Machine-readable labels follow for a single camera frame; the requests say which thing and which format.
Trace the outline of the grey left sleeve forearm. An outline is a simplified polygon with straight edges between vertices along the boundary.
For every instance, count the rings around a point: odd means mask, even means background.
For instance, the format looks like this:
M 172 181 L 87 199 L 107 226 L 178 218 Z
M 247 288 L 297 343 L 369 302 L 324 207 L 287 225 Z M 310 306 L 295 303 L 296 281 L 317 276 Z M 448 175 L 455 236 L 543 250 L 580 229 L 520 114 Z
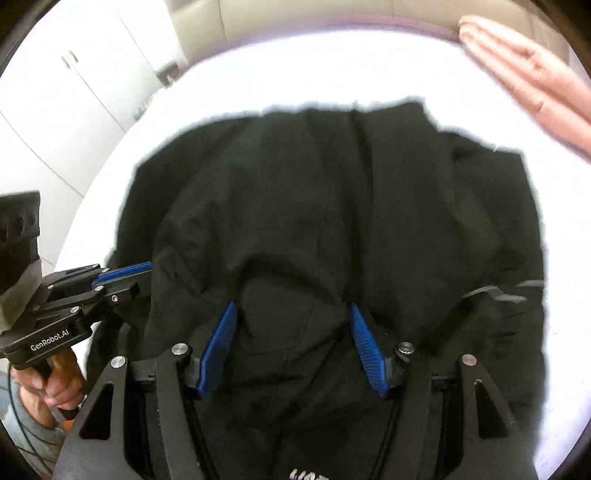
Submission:
M 51 479 L 66 438 L 66 431 L 57 424 L 47 428 L 38 424 L 27 412 L 19 396 L 19 384 L 1 373 L 1 421 L 17 452 L 41 479 Z

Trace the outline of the person's left hand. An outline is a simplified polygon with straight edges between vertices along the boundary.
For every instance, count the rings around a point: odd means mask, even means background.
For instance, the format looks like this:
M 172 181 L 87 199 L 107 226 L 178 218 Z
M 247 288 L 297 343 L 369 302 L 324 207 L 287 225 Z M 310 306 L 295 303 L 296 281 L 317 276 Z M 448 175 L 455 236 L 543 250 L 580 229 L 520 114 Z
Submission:
M 74 410 L 85 396 L 85 379 L 76 355 L 71 348 L 66 348 L 50 360 L 52 369 L 47 379 L 33 367 L 24 370 L 12 367 L 10 373 L 21 387 L 39 396 L 48 407 Z

